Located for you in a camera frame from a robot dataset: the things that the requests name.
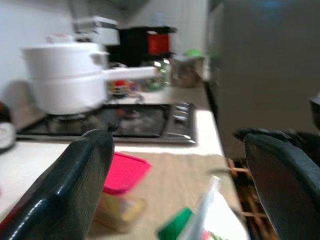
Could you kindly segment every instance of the kitchen counter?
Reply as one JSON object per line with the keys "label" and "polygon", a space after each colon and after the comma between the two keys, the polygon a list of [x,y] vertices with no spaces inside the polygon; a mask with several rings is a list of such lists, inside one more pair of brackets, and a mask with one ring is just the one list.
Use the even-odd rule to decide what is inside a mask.
{"label": "kitchen counter", "polygon": [[[93,221],[86,240],[157,239],[157,230],[168,223],[182,208],[195,210],[201,197],[208,191],[213,176],[221,179],[219,191],[228,206],[238,213],[241,211],[223,156],[144,152],[124,152],[124,154],[145,159],[152,165],[145,178],[126,195],[129,198],[145,200],[147,207],[128,233],[115,232]],[[98,216],[101,216],[101,210],[98,210]],[[246,239],[245,230],[237,224],[235,217],[233,221],[232,216],[221,211],[218,218],[219,223],[216,223],[216,227],[222,236],[225,238],[228,236],[228,239],[233,240]]]}
{"label": "kitchen counter", "polygon": [[[169,153],[177,155],[221,155],[221,147],[214,116],[204,88],[166,87],[162,91],[143,93],[145,103],[187,102],[196,106],[196,145],[122,144],[115,145],[117,152]],[[120,103],[132,103],[134,99],[122,99]],[[32,185],[65,150],[68,142],[18,141],[8,152],[0,155],[0,221],[7,215],[24,192]]]}

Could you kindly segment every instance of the gas stove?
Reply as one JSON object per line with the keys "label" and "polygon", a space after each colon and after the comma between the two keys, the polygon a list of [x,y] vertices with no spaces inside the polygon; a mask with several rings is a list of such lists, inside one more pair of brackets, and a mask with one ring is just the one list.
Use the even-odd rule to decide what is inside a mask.
{"label": "gas stove", "polygon": [[73,141],[93,129],[112,131],[118,143],[195,144],[194,106],[106,104],[77,115],[47,115],[19,130],[18,139]]}

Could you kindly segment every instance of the pink container lid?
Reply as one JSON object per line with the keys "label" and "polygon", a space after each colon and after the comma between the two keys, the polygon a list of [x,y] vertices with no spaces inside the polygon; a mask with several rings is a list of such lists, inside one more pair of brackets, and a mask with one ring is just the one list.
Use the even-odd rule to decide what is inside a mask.
{"label": "pink container lid", "polygon": [[125,194],[146,175],[150,168],[151,165],[144,159],[116,152],[104,182],[103,192],[109,195]]}

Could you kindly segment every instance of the white pot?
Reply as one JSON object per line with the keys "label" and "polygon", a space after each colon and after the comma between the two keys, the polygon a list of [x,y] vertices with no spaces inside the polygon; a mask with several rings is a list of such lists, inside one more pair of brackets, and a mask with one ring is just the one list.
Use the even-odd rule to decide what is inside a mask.
{"label": "white pot", "polygon": [[38,106],[53,115],[73,115],[100,107],[106,81],[152,78],[154,67],[103,70],[106,53],[95,43],[58,43],[25,48]]}
{"label": "white pot", "polygon": [[33,92],[40,109],[53,115],[72,115],[99,108],[107,99],[100,74],[33,80]]}
{"label": "white pot", "polygon": [[95,43],[48,43],[22,51],[30,78],[37,80],[98,74],[108,60]]}

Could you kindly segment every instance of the green lid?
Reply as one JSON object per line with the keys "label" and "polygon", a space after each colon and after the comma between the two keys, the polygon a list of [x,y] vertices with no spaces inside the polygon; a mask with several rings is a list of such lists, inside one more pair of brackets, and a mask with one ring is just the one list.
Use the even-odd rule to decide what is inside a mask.
{"label": "green lid", "polygon": [[190,208],[183,208],[173,219],[158,230],[157,235],[159,239],[176,240],[192,214],[193,212]]}
{"label": "green lid", "polygon": [[184,53],[184,55],[189,57],[204,57],[204,54],[202,53],[202,51],[198,49],[189,49]]}

